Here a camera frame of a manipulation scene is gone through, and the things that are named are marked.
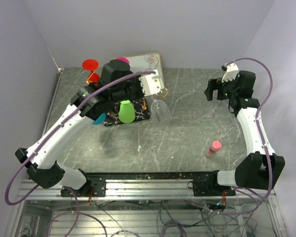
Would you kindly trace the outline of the clear tumbler glass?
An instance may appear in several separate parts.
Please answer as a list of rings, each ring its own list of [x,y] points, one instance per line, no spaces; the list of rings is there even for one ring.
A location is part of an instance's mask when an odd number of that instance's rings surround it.
[[[152,99],[150,106],[151,115],[159,122],[164,122],[171,119],[171,113],[167,104],[155,97]]]

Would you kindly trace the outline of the green plastic wine glass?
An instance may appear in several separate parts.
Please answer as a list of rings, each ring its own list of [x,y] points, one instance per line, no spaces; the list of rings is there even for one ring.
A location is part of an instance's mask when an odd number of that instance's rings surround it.
[[[132,123],[135,119],[135,109],[131,101],[121,101],[118,118],[122,123]]]

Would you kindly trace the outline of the pink plastic wine glass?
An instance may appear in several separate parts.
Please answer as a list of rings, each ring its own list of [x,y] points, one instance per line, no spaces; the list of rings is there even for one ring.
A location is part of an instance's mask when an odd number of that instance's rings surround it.
[[[123,61],[123,62],[127,63],[128,65],[130,64],[129,60],[125,57],[117,57],[116,60]]]

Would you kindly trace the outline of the blue plastic wine glass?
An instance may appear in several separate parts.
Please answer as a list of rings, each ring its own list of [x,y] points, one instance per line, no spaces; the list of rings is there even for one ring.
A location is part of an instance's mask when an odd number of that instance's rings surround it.
[[[96,120],[92,122],[94,125],[100,125],[106,120],[106,113],[102,113]]]

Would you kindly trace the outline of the red plastic wine glass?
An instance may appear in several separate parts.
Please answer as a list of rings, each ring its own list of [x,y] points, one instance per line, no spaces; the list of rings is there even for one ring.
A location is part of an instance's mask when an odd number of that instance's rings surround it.
[[[91,83],[98,84],[98,81],[100,78],[100,76],[96,73],[98,66],[99,66],[99,62],[95,59],[87,59],[82,63],[82,68],[90,72],[86,81],[87,85]]]

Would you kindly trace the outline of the clear stemmed wine glass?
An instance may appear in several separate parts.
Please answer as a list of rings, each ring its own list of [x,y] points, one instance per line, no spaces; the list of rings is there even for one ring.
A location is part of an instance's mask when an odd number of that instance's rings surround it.
[[[146,71],[155,70],[159,65],[158,54],[148,53],[144,56],[144,60],[148,63],[148,67],[146,68]]]

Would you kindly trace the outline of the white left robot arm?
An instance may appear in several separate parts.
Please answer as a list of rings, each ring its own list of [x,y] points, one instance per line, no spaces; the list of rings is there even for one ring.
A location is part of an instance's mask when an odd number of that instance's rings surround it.
[[[103,123],[113,105],[145,96],[141,78],[150,72],[134,73],[129,64],[114,59],[103,66],[97,82],[82,87],[72,97],[63,114],[33,145],[19,148],[15,156],[38,187],[68,186],[79,196],[90,192],[91,184],[81,169],[60,164],[61,149],[80,130],[95,121]]]

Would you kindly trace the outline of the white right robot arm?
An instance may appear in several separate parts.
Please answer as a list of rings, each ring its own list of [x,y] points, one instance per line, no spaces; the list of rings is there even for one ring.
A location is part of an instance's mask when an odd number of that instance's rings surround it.
[[[247,149],[247,156],[235,170],[217,171],[216,179],[208,182],[208,191],[219,195],[225,186],[272,190],[285,166],[283,156],[276,155],[264,130],[260,103],[252,97],[256,75],[239,71],[231,81],[224,78],[209,79],[204,92],[208,101],[217,91],[217,99],[228,100],[230,113],[241,125]]]

